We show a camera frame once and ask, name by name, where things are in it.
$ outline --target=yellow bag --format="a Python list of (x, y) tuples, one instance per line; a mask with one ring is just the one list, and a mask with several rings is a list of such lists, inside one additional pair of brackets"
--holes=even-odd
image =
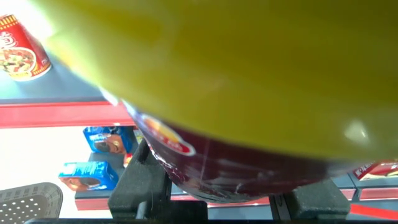
[(398, 1), (27, 2), (72, 69), (171, 123), (307, 157), (398, 156)]

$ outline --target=red container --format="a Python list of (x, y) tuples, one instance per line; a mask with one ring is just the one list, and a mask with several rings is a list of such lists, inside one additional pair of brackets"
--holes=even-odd
[(379, 161), (361, 166), (353, 171), (358, 180), (398, 177), (398, 161)]
[(0, 17), (0, 69), (16, 81), (39, 78), (51, 68), (49, 57), (13, 15)]
[(290, 192), (301, 185), (346, 174), (355, 166), (223, 142), (160, 121), (130, 105), (126, 108), (170, 179), (207, 202), (247, 202)]

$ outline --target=white floor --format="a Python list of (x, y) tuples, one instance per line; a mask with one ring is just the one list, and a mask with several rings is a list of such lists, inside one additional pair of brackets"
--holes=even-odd
[(109, 210), (78, 211), (75, 193), (58, 179), (64, 162), (88, 160), (83, 128), (0, 129), (0, 190), (51, 182), (63, 192), (60, 218), (111, 218)]

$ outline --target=gray plastic basket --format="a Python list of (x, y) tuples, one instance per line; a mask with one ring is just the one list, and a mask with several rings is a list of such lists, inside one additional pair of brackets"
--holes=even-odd
[(58, 218), (62, 191), (52, 183), (0, 191), (0, 224), (25, 223), (32, 218)]

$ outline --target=shelf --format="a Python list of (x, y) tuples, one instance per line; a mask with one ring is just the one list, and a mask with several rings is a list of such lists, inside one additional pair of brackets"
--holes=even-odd
[(111, 105), (99, 89), (50, 59), (51, 70), (32, 81), (0, 73), (0, 128), (134, 125), (122, 104)]

